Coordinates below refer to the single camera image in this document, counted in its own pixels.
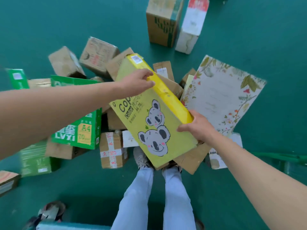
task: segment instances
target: light blue jeans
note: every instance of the light blue jeans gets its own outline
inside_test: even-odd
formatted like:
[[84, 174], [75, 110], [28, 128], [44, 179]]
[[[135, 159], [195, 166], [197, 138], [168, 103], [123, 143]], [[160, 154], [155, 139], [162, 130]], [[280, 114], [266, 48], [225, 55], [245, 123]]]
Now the light blue jeans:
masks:
[[[142, 168], [119, 204], [111, 230], [145, 230], [148, 223], [148, 199], [153, 184], [153, 168]], [[190, 198], [177, 167], [163, 171], [165, 178], [164, 230], [195, 230]]]

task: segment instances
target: teal floor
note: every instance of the teal floor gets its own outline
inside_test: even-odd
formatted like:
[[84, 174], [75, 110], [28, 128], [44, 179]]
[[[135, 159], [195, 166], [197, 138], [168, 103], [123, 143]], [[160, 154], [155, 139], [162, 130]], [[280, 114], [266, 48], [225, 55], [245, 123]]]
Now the teal floor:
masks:
[[[3, 68], [22, 68], [32, 79], [48, 77], [54, 74], [48, 55], [67, 46], [79, 57], [89, 36], [121, 51], [131, 47], [149, 65], [170, 60], [177, 82], [208, 54], [268, 81], [235, 128], [243, 146], [250, 151], [306, 154], [307, 0], [229, 0], [225, 5], [210, 0], [190, 55], [148, 42], [147, 3], [0, 0], [0, 90], [12, 88]], [[0, 169], [19, 172], [18, 155], [0, 161]], [[39, 208], [54, 200], [67, 204], [64, 220], [111, 225], [136, 173], [132, 158], [121, 169], [103, 170], [98, 150], [63, 161], [60, 170], [23, 178], [0, 198], [0, 226], [21, 229]], [[305, 184], [306, 174], [305, 167], [290, 169], [290, 175]], [[194, 175], [184, 171], [182, 179], [195, 215], [206, 229], [267, 229], [227, 169], [212, 170], [202, 163]], [[161, 229], [165, 188], [160, 171], [153, 183], [149, 229]]]

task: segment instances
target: yellow paper box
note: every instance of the yellow paper box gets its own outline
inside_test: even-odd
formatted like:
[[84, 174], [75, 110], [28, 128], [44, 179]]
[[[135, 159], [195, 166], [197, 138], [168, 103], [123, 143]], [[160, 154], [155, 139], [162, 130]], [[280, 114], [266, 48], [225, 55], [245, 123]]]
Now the yellow paper box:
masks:
[[116, 81], [142, 68], [154, 73], [148, 79], [155, 81], [155, 86], [138, 96], [111, 102], [110, 106], [158, 168], [195, 148], [197, 140], [189, 132], [176, 131], [180, 124], [191, 123], [193, 118], [139, 54], [124, 58]]

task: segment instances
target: forearm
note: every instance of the forearm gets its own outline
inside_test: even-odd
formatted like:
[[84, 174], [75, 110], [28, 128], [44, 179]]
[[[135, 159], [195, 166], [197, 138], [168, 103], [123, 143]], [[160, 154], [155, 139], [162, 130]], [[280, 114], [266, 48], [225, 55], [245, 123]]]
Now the forearm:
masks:
[[219, 133], [210, 143], [270, 229], [307, 229], [307, 186]]
[[0, 159], [122, 95], [116, 82], [0, 92]]

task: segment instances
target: shoe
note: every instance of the shoe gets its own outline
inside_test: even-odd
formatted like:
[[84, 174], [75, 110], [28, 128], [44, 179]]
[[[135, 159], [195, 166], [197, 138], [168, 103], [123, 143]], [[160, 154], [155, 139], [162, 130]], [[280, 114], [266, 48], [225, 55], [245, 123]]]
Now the shoe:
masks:
[[135, 159], [136, 164], [138, 165], [138, 169], [152, 168], [149, 159], [140, 147], [135, 147], [133, 149], [133, 157]]
[[167, 169], [170, 169], [174, 166], [178, 167], [179, 173], [182, 172], [182, 167], [180, 165], [178, 165], [176, 162], [174, 162], [173, 160], [171, 160], [167, 166], [163, 167], [162, 172], [167, 170]]

